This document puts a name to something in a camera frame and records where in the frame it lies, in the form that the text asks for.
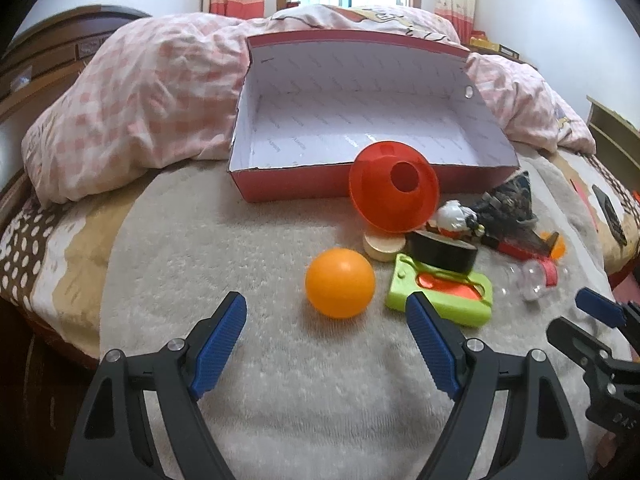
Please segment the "pink checkered duvet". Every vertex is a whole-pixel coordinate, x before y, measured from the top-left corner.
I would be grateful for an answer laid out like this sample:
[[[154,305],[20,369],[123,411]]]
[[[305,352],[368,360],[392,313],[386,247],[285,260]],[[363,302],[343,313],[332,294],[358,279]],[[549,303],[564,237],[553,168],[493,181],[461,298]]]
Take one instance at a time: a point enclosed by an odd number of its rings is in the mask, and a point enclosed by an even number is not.
[[[269,18],[140,18],[108,38],[22,142],[44,206],[116,190],[150,169],[229,156],[251,36],[362,29],[458,48],[446,18],[411,8],[311,4]]]

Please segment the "clear plastic bottle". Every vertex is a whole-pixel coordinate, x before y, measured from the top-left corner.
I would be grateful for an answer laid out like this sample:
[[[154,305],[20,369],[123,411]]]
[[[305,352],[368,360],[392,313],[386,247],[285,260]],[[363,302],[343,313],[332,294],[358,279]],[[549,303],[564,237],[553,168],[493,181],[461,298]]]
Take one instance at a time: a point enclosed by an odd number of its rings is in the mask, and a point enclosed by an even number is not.
[[[570,279],[570,271],[552,259],[529,259],[507,264],[497,275],[496,298],[517,296],[535,302]]]

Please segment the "white black robot figure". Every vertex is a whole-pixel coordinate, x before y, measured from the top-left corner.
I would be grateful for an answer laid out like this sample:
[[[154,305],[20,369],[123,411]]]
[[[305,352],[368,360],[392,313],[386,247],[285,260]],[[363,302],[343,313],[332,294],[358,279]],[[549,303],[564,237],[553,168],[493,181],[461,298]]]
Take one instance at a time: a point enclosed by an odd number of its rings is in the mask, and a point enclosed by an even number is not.
[[[458,200],[447,200],[434,214],[433,221],[439,234],[460,240],[463,237],[482,237],[485,227],[477,213]]]

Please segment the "wooden side table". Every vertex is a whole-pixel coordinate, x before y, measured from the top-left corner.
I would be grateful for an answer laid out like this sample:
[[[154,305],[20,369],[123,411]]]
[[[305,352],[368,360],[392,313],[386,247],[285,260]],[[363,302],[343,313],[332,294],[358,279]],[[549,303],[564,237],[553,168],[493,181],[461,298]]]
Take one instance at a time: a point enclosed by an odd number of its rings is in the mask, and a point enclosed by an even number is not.
[[[524,58],[521,58],[521,55],[515,50],[512,50],[504,46],[503,44],[497,44],[496,42],[490,41],[484,36],[472,36],[466,46],[474,52],[487,55],[500,55],[510,61],[527,64],[529,66],[532,66],[533,68],[536,68],[535,65],[529,63],[528,61],[525,61]]]

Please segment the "dark patterned pouch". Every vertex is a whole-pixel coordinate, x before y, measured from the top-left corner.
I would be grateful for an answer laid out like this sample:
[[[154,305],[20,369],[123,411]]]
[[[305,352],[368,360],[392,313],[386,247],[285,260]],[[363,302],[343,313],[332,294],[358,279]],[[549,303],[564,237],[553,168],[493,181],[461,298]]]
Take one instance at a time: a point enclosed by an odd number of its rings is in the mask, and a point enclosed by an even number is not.
[[[485,192],[472,206],[480,222],[506,222],[533,226],[538,218],[533,211],[533,193],[526,170]]]

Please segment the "orange translucent flame piece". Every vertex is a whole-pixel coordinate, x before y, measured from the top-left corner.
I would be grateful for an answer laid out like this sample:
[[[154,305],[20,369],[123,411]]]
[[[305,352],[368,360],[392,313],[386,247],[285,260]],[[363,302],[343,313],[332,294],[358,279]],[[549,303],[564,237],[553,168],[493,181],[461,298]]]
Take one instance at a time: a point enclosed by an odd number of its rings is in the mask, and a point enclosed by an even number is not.
[[[539,233],[539,237],[549,246],[549,257],[555,261],[558,261],[566,254],[566,244],[564,237],[559,232],[547,232],[542,231]]]

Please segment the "orange ball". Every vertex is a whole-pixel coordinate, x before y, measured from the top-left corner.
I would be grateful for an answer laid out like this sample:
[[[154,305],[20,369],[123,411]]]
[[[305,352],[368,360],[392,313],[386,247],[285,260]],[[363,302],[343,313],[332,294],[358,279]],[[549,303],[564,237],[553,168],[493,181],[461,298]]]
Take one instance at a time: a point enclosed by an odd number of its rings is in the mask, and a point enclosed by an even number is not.
[[[335,247],[311,261],[305,294],[314,310],[328,318],[346,320],[367,310],[376,281],[371,263],[359,252]]]

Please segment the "round wooden chess piece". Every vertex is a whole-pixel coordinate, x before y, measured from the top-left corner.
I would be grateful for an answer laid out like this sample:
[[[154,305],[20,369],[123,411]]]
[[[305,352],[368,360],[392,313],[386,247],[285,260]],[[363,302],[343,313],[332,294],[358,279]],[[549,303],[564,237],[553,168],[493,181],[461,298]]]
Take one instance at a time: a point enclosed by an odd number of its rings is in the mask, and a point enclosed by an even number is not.
[[[378,262],[393,262],[406,246],[404,234],[387,233],[370,226],[362,234],[364,252]]]

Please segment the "black tape roll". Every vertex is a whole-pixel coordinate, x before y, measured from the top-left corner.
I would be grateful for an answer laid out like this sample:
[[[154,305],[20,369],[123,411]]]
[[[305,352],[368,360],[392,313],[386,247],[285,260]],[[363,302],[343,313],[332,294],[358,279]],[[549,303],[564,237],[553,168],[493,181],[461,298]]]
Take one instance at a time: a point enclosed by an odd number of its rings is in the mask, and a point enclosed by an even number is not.
[[[466,275],[473,269],[478,249],[464,240],[428,231],[411,231],[406,234],[406,252],[427,266]]]

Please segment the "red cardboard box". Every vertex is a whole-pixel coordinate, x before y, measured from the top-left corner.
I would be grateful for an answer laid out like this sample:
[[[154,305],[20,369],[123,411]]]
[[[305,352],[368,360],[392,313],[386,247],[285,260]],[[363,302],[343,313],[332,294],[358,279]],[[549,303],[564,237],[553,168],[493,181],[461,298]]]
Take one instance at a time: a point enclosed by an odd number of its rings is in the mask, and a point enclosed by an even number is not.
[[[447,193],[486,191],[518,169],[462,48],[360,29],[247,45],[229,171],[250,203],[344,196],[350,164],[380,141],[421,153]]]

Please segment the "wooden shelf unit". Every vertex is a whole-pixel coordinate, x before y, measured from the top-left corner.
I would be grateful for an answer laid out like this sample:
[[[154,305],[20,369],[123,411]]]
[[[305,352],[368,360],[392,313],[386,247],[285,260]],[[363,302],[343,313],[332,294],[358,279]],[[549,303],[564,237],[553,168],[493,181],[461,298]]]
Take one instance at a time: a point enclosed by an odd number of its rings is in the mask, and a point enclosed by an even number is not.
[[[629,191],[638,192],[639,130],[591,96],[587,100],[590,103],[587,126],[596,140],[597,158]]]

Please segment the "green orange utility knife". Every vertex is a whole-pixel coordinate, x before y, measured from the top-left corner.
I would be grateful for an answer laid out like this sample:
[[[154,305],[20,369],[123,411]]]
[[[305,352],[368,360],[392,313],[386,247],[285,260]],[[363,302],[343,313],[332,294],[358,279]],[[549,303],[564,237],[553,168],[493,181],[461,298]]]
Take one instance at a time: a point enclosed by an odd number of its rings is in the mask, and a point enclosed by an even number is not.
[[[406,301],[414,292],[423,292],[442,318],[461,326],[482,327],[492,317],[494,295],[486,275],[437,269],[398,254],[385,305],[404,312]]]

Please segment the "black remote control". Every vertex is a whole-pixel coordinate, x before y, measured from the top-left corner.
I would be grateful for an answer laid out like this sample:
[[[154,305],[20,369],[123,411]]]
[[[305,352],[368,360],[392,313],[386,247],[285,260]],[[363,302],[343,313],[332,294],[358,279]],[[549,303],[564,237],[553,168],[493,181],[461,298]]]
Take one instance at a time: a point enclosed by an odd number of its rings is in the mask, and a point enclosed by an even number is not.
[[[592,190],[603,211],[606,224],[610,229],[612,237],[614,237],[614,240],[616,240],[616,243],[620,246],[626,246],[627,239],[610,198],[595,184],[592,186]]]

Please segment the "beige fleece blanket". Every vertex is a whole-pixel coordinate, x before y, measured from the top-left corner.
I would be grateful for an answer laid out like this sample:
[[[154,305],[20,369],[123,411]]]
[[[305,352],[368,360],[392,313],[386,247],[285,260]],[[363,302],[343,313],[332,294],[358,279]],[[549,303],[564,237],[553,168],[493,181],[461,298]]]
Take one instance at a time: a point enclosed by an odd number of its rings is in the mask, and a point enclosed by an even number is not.
[[[452,404],[432,381],[377,264],[363,315],[335,321],[306,299],[311,260],[359,249],[346,198],[251,204],[224,162],[191,162],[140,181],[103,289],[100,344],[160,350],[235,290],[247,321],[200,407],[240,479],[413,479]]]

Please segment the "red lighter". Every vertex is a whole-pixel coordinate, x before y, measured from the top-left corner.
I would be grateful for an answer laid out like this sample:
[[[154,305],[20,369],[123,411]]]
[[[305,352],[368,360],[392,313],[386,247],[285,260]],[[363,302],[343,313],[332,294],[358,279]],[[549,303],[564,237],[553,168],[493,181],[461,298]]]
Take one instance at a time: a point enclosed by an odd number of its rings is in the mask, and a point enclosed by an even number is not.
[[[538,254],[538,252],[531,252],[525,248],[512,245],[504,240],[498,240],[498,238],[483,235],[480,238],[480,244],[500,252],[500,254],[510,256],[518,261],[526,261],[530,259],[534,260],[548,260],[548,255]]]

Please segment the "red plastic cone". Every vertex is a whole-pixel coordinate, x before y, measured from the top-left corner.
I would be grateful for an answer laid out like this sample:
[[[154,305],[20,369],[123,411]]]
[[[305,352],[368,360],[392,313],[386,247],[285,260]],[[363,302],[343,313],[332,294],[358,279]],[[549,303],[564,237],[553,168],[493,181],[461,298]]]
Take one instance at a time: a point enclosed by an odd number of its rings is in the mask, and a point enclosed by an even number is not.
[[[375,228],[405,233],[424,226],[439,203],[439,182],[426,158],[407,144],[375,142],[349,170],[349,195]]]

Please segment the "dark wooden headboard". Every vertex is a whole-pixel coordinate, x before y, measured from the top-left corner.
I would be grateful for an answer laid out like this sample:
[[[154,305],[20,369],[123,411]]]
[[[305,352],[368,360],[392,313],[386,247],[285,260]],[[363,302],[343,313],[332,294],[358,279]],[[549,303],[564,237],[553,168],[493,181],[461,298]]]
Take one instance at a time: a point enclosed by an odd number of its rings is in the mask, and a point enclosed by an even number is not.
[[[22,171],[22,140],[32,123],[70,88],[109,36],[147,15],[128,6],[80,6],[11,41],[1,58],[2,188]]]

